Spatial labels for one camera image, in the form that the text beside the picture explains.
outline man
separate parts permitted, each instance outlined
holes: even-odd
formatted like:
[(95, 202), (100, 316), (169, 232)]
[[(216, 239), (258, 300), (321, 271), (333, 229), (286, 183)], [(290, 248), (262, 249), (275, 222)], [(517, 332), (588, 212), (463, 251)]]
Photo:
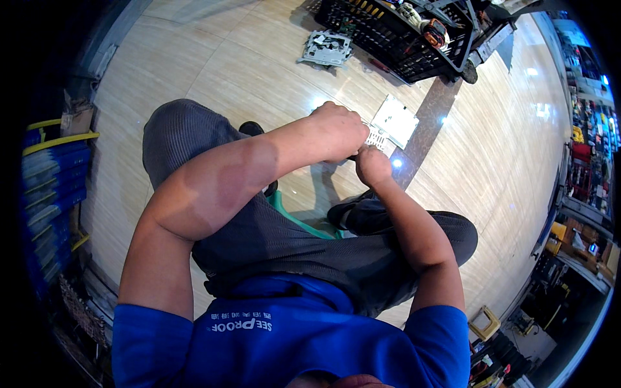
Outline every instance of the man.
[[(423, 210), (389, 159), (363, 144), (360, 116), (333, 102), (268, 133), (252, 122), (240, 131), (190, 100), (161, 106), (145, 126), (155, 193), (120, 282), (117, 385), (464, 387), (458, 265), (476, 248), (474, 226)], [(295, 169), (356, 153), (370, 190), (329, 219), (358, 237), (313, 237), (262, 192)], [(190, 252), (216, 297), (195, 322)], [(373, 319), (414, 292), (404, 331)]]

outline hand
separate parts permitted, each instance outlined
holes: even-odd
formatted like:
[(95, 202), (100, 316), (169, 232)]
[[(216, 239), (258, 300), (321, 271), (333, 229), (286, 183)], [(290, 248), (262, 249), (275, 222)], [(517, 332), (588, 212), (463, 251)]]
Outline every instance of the hand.
[(386, 154), (374, 145), (362, 144), (356, 157), (356, 174), (371, 189), (392, 180), (392, 166)]
[(326, 101), (308, 116), (312, 130), (322, 137), (324, 160), (336, 163), (355, 155), (369, 136), (369, 127), (360, 115), (346, 107)]

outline tile floor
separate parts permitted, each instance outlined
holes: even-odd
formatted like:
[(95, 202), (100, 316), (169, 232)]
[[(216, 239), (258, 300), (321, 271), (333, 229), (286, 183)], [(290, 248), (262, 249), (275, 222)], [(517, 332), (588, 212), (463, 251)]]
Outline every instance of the tile floor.
[[(326, 100), (370, 122), (387, 94), (415, 112), (433, 79), (413, 86), (377, 72), (357, 50), (348, 70), (297, 64), (302, 45), (323, 29), (312, 1), (154, 0), (120, 45), (95, 100), (99, 108), (92, 181), (83, 206), (95, 262), (118, 283), (135, 224), (153, 189), (142, 167), (142, 129), (161, 104), (194, 99), (228, 117), (271, 130)], [(461, 268), (469, 316), (483, 305), (501, 316), (528, 277), (528, 254), (543, 227), (569, 119), (548, 47), (530, 16), (515, 33), (510, 72), (495, 53), (463, 84), (438, 137), (407, 188), (430, 210), (472, 220), (474, 256)], [(535, 68), (536, 76), (527, 75)], [(387, 149), (390, 154), (393, 148)], [(353, 162), (302, 168), (280, 181), (290, 213), (313, 225), (336, 202), (366, 188)], [(192, 266), (195, 315), (211, 297)], [(400, 326), (409, 306), (380, 318)]]

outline brown floor strip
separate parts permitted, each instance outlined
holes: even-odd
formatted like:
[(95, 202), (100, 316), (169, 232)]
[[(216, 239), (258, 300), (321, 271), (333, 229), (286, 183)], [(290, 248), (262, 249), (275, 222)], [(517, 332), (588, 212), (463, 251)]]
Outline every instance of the brown floor strip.
[[(396, 148), (393, 151), (390, 157), (392, 176), (403, 190), (414, 179), (435, 138), (440, 133), (442, 119), (451, 110), (462, 82), (463, 79), (461, 78), (453, 83), (444, 77), (436, 77), (416, 112), (416, 117), (419, 118), (420, 122), (412, 138), (407, 143), (406, 149)], [(400, 167), (395, 166), (395, 164), (398, 165), (398, 162), (395, 162), (396, 160), (401, 161)]]

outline plastic crate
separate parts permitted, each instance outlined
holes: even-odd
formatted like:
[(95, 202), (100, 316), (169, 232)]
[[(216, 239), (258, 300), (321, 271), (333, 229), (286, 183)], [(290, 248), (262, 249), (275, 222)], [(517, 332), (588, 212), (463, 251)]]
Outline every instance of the plastic crate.
[[(453, 22), (446, 25), (451, 42), (445, 50), (433, 48), (408, 21), (381, 1), (322, 0), (315, 21), (338, 31), (343, 18), (356, 25), (353, 42), (388, 66), (408, 83), (438, 75), (455, 77), (464, 68), (474, 38), (473, 23), (456, 3), (442, 8)], [(423, 19), (433, 19), (429, 11)]]

